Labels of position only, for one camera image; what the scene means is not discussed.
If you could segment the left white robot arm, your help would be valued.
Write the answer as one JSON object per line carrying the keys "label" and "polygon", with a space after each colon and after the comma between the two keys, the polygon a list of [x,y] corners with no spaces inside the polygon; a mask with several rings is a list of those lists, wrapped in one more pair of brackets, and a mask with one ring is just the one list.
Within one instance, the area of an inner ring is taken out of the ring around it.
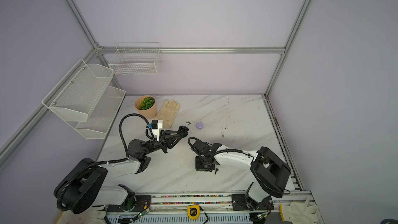
{"label": "left white robot arm", "polygon": [[145,135],[149,140],[134,139],[126,143],[122,133],[123,123],[119,123],[125,157],[105,161],[82,159],[54,190],[59,210],[81,214],[91,207],[112,205],[130,212],[149,205],[150,196],[137,197],[132,189],[115,180],[121,176],[144,172],[151,161],[150,153],[158,150],[167,153],[188,136],[189,128],[181,125],[177,131],[164,130],[162,121],[148,121],[136,113],[126,115],[122,120],[129,117],[143,119],[146,124]]}

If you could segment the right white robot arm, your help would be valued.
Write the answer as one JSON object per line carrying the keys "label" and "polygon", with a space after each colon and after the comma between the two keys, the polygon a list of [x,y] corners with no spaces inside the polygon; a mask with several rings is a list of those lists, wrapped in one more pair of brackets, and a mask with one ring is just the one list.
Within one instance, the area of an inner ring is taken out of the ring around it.
{"label": "right white robot arm", "polygon": [[254,180],[244,194],[233,194],[235,211],[271,211],[274,198],[282,198],[287,191],[291,169],[271,149],[240,150],[220,143],[207,143],[195,137],[188,138],[195,157],[195,169],[200,172],[217,172],[219,166],[233,166],[249,171]]}

